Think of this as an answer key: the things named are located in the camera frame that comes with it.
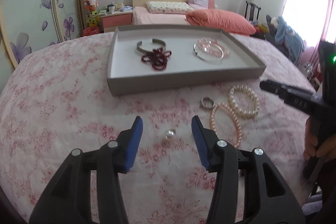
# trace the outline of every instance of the pink floral bedspread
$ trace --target pink floral bedspread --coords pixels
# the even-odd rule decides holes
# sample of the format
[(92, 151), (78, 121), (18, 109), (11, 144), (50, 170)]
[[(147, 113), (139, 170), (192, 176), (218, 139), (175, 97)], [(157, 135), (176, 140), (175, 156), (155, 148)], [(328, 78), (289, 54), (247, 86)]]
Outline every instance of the pink floral bedspread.
[[(25, 220), (43, 189), (74, 148), (100, 148), (131, 127), (144, 122), (134, 167), (121, 175), (129, 222), (205, 223), (215, 174), (201, 166), (191, 133), (191, 119), (199, 115), (209, 127), (209, 112), (200, 99), (227, 100), (236, 84), (248, 85), (260, 98), (254, 120), (241, 120), (241, 149), (263, 148), (289, 183), (300, 203), (310, 186), (301, 177), (306, 115), (259, 88), (259, 79), (218, 83), (178, 90), (113, 97), (106, 82), (113, 33), (63, 42), (28, 55), (0, 96), (0, 185)], [(299, 70), (270, 43), (235, 35), (267, 68), (262, 79), (311, 89)], [(236, 141), (231, 120), (216, 113), (217, 132)], [(176, 138), (162, 142), (163, 133), (176, 129)], [(95, 178), (92, 211), (97, 221)], [(242, 216), (243, 190), (237, 217)]]

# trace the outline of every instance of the cardboard tray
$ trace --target cardboard tray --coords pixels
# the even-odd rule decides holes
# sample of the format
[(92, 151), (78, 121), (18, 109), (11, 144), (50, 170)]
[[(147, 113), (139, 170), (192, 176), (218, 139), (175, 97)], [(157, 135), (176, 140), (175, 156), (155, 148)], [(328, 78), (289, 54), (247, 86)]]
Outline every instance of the cardboard tray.
[[(194, 53), (200, 38), (216, 39), (230, 57), (206, 62)], [(167, 68), (155, 71), (141, 62), (137, 42), (152, 50), (152, 38), (164, 40), (172, 51)], [(111, 43), (108, 85), (114, 96), (258, 78), (266, 65), (237, 39), (220, 29), (191, 25), (129, 25), (118, 27)]]

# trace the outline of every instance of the mug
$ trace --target mug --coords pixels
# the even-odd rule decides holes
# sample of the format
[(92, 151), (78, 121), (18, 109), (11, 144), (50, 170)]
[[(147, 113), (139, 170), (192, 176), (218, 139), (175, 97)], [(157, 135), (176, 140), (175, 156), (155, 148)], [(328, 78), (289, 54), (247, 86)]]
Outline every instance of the mug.
[(114, 13), (115, 6), (114, 6), (114, 5), (108, 5), (108, 8), (109, 8), (109, 12), (110, 12), (111, 14), (113, 14), (113, 13)]

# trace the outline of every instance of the jewelry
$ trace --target jewelry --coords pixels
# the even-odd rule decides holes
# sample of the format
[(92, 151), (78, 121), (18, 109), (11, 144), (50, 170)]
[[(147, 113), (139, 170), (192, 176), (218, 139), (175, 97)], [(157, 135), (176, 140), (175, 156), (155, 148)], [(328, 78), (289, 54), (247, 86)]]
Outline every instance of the jewelry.
[(210, 54), (212, 56), (220, 57), (221, 52), (218, 49), (212, 49), (212, 45), (218, 45), (224, 52), (224, 57), (228, 58), (230, 56), (230, 52), (220, 45), (217, 40), (211, 40), (210, 38), (201, 38), (197, 40), (197, 46), (201, 49), (201, 51)]
[(237, 148), (237, 147), (239, 147), (239, 145), (240, 145), (240, 143), (242, 141), (243, 132), (242, 132), (241, 126), (239, 125), (239, 121), (238, 121), (237, 115), (235, 114), (235, 112), (232, 110), (232, 108), (229, 105), (227, 105), (226, 103), (218, 103), (218, 104), (215, 104), (213, 106), (213, 109), (212, 109), (212, 112), (211, 112), (211, 116), (210, 116), (210, 128), (217, 135), (216, 125), (215, 125), (215, 112), (216, 112), (216, 110), (217, 110), (218, 107), (226, 110), (229, 113), (229, 115), (231, 116), (231, 119), (232, 119), (233, 123), (235, 124), (235, 128), (237, 130), (237, 134), (238, 135), (237, 135), (237, 143), (234, 144), (234, 147)]
[[(255, 106), (254, 111), (243, 111), (241, 108), (239, 108), (239, 106), (236, 104), (236, 101), (233, 99), (235, 90), (246, 93), (254, 101), (254, 106)], [(217, 135), (217, 129), (215, 125), (216, 110), (219, 107), (228, 112), (237, 130), (237, 134), (238, 134), (237, 143), (234, 145), (234, 147), (237, 148), (239, 147), (241, 143), (242, 135), (243, 135), (242, 128), (238, 121), (238, 116), (242, 118), (246, 118), (246, 119), (251, 119), (251, 118), (256, 117), (259, 111), (260, 102), (259, 102), (257, 95), (253, 91), (251, 91), (250, 88), (246, 86), (242, 86), (242, 85), (237, 85), (237, 86), (232, 87), (230, 90), (230, 93), (228, 95), (228, 104), (226, 103), (215, 104), (214, 100), (212, 100), (210, 97), (203, 97), (201, 99), (201, 106), (205, 109), (212, 110), (211, 116), (210, 116), (210, 128), (212, 131), (216, 133), (216, 135)]]
[(154, 70), (164, 70), (167, 68), (168, 57), (171, 51), (164, 51), (163, 48), (153, 49), (152, 52), (141, 57), (143, 63), (151, 63)]
[[(164, 51), (166, 50), (167, 44), (164, 41), (162, 41), (160, 39), (153, 38), (152, 43), (153, 44), (160, 44), (160, 45), (162, 45), (162, 47), (160, 47), (160, 48), (163, 49)], [(146, 50), (144, 50), (143, 48), (140, 47), (141, 45), (142, 45), (142, 41), (139, 41), (136, 44), (136, 49), (137, 49), (138, 52), (141, 52), (141, 53), (144, 53), (144, 54), (150, 54), (150, 53), (153, 53), (154, 50), (159, 49), (159, 48), (157, 48), (157, 49), (153, 49), (152, 51), (146, 51)]]
[(223, 49), (220, 46), (218, 46), (217, 44), (211, 44), (211, 45), (215, 46), (216, 48), (218, 48), (221, 51), (221, 56), (219, 58), (217, 58), (217, 59), (210, 59), (210, 58), (203, 58), (203, 57), (199, 56), (198, 52), (197, 52), (197, 49), (196, 49), (196, 43), (194, 44), (194, 53), (196, 54), (196, 56), (199, 59), (202, 59), (203, 61), (218, 62), (218, 61), (222, 60), (223, 57), (224, 57), (224, 51), (223, 51)]
[(167, 140), (171, 140), (172, 138), (175, 137), (175, 133), (176, 133), (175, 129), (171, 128), (165, 132), (165, 138)]
[[(236, 103), (236, 100), (234, 100), (234, 92), (235, 91), (243, 92), (248, 97), (251, 98), (251, 100), (254, 102), (254, 110), (253, 111), (243, 110), (239, 107), (239, 105)], [(242, 85), (233, 86), (231, 88), (229, 96), (228, 96), (228, 103), (229, 103), (230, 107), (235, 111), (235, 113), (238, 116), (241, 116), (242, 118), (246, 118), (246, 119), (254, 118), (259, 112), (260, 101), (259, 101), (257, 95), (254, 93), (254, 91), (252, 91), (247, 86), (242, 86)]]

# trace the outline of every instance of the window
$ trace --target window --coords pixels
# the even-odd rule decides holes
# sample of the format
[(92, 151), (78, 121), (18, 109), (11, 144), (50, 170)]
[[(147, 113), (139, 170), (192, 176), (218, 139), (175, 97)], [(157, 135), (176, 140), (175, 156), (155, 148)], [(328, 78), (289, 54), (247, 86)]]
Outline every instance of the window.
[(325, 40), (331, 43), (336, 42), (336, 0), (334, 0), (334, 5), (331, 10), (330, 22)]
[(329, 0), (287, 0), (283, 10), (283, 18), (301, 37), (308, 46), (315, 47), (321, 39)]

